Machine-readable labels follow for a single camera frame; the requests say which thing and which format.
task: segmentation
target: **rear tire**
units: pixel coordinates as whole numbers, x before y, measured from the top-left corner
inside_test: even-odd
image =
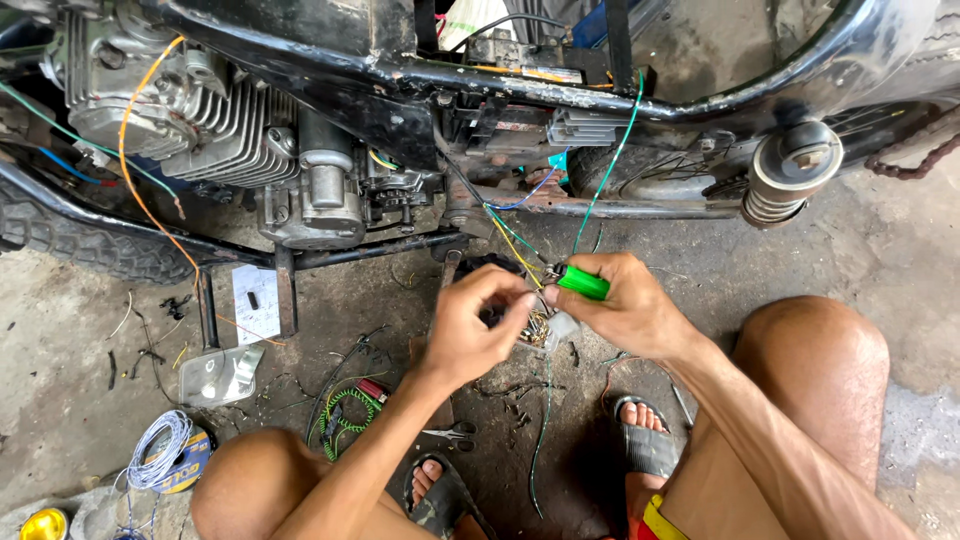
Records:
[[[66,219],[2,180],[0,237],[128,282],[173,285],[193,274],[193,265],[172,244]]]

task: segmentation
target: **coiled green wire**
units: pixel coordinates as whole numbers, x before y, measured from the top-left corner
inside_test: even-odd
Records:
[[[345,431],[353,431],[354,433],[363,432],[363,430],[365,430],[373,421],[373,415],[375,412],[380,409],[380,403],[376,402],[372,397],[358,390],[356,387],[342,390],[340,393],[333,396],[329,402],[327,402],[326,407],[320,413],[320,418],[317,419],[317,422],[320,424],[323,432],[326,432],[327,423],[330,421],[330,410],[336,406],[337,402],[347,396],[351,396],[360,400],[360,403],[367,408],[367,419],[362,424],[354,424],[343,416],[337,420],[337,424],[339,424],[344,430],[340,431],[340,434],[337,435],[337,438],[334,440],[334,444],[330,443],[330,440],[333,439],[332,436],[324,440],[324,453],[326,454],[327,459],[330,461],[336,461],[339,457],[339,453],[337,452],[335,444],[336,441],[340,440],[340,435],[343,435]]]

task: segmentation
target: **white wire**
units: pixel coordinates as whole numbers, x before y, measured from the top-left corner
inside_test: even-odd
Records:
[[[192,429],[193,422],[182,410],[170,410],[161,414],[136,443],[133,458],[127,466],[127,485],[136,489],[150,489],[163,482],[182,452],[183,445],[190,438]],[[156,440],[164,430],[170,431],[170,441],[166,448],[156,459],[144,464],[147,445]]]

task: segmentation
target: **paper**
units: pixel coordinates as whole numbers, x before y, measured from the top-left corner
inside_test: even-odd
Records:
[[[248,292],[256,297],[253,309]],[[256,343],[280,333],[280,308],[276,297],[276,270],[247,264],[233,269],[233,305],[236,308],[237,345]]]

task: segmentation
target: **sandal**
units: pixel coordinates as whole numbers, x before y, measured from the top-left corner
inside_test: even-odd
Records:
[[[426,495],[414,508],[414,469],[420,467],[427,459],[440,463],[444,467],[444,473],[433,482]],[[493,528],[480,513],[480,508],[473,502],[467,485],[443,454],[423,454],[417,458],[414,465],[407,471],[406,481],[403,483],[403,500],[404,510],[410,521],[443,540],[450,538],[457,523],[468,514],[473,516],[488,540],[497,540]]]
[[[644,404],[660,418],[666,432],[649,430],[640,426],[631,426],[620,422],[620,407],[627,403]],[[624,396],[613,404],[613,432],[619,433],[622,451],[627,458],[627,468],[631,473],[647,473],[665,479],[670,478],[677,462],[677,449],[673,445],[673,435],[666,419],[653,404],[637,396]]]

